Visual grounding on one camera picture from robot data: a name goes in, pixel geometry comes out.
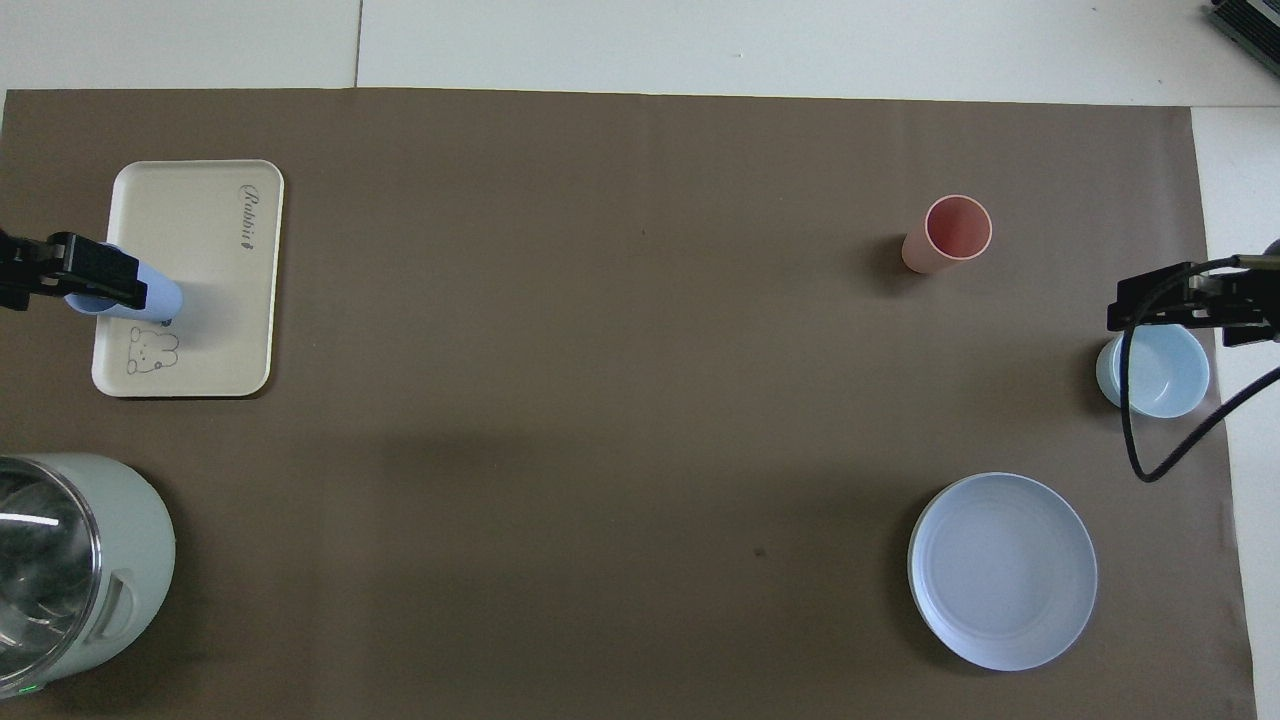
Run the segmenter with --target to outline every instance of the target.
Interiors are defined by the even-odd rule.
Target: bowl
[[[1120,341],[1116,336],[1098,354],[1102,395],[1120,407]],[[1208,356],[1181,325],[1139,325],[1129,355],[1129,407],[1151,418],[1190,413],[1208,391]]]

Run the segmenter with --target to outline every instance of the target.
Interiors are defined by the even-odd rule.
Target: cup
[[[178,283],[142,260],[138,260],[138,279],[147,283],[147,304],[138,310],[125,307],[106,297],[93,297],[92,295],[76,292],[63,300],[73,310],[84,315],[109,315],[111,318],[128,318],[147,323],[163,323],[174,319],[178,311],[182,310],[182,288],[178,287]]]
[[[991,215],[968,195],[929,205],[902,242],[902,261],[916,273],[937,273],[982,255],[991,245]]]
[[[1098,388],[1120,407],[1120,341],[1098,354]],[[1181,325],[1139,325],[1129,352],[1129,407],[1149,418],[1178,418],[1199,405],[1208,389],[1208,356]]]

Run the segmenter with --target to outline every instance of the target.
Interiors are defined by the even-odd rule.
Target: blue cup
[[[138,310],[125,307],[105,297],[74,292],[64,300],[73,310],[84,315],[108,315],[146,323],[163,323],[174,319],[182,310],[182,288],[178,287],[178,283],[142,260],[138,260],[138,279],[147,283],[147,304]]]
[[[1098,355],[1102,395],[1120,407],[1120,341],[1116,336]],[[1208,391],[1208,356],[1181,325],[1139,325],[1129,355],[1129,407],[1151,418],[1185,415]]]

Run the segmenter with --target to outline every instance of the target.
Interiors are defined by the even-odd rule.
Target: brown paper
[[[154,625],[5,717],[1252,717],[1215,430],[1156,486],[1093,382],[1120,278],[1204,252],[1185,109],[466,91],[14,92],[0,222],[104,237],[134,160],[285,174],[259,397],[120,401],[0,315],[0,451],[136,466]],[[897,256],[929,202],[978,260]],[[1148,464],[1216,402],[1139,421]],[[969,665],[906,580],[986,471],[1092,533],[1079,642]]]

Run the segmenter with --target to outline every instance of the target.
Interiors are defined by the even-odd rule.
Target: cable
[[[1166,291],[1171,290],[1178,283],[1185,281],[1192,275],[1198,275],[1201,273],[1207,273],[1210,270],[1217,270],[1221,268],[1239,268],[1240,258],[1238,255],[1231,255],[1230,258],[1221,258],[1217,260],[1210,260],[1208,263],[1201,263],[1198,265],[1192,265],[1185,270],[1181,270],[1164,282],[1158,283],[1156,287],[1143,296],[1142,301],[1138,302],[1138,309],[1133,314],[1133,320],[1125,325],[1124,337],[1120,340],[1120,421],[1124,427],[1124,445],[1125,451],[1129,454],[1129,465],[1133,468],[1138,479],[1144,483],[1153,483],[1160,478],[1165,477],[1165,473],[1172,469],[1179,460],[1196,446],[1215,425],[1222,421],[1233,410],[1244,404],[1254,395],[1262,392],[1267,386],[1280,380],[1280,368],[1263,374],[1261,378],[1249,383],[1244,389],[1235,393],[1230,400],[1224,402],[1217,410],[1210,414],[1208,418],[1196,427],[1180,443],[1165,457],[1155,470],[1147,473],[1142,469],[1142,461],[1138,460],[1138,448],[1134,445],[1133,438],[1133,415],[1129,407],[1129,351],[1133,348],[1133,334],[1142,324],[1142,319],[1151,310],[1151,306],[1156,302],[1156,299],[1164,295]]]

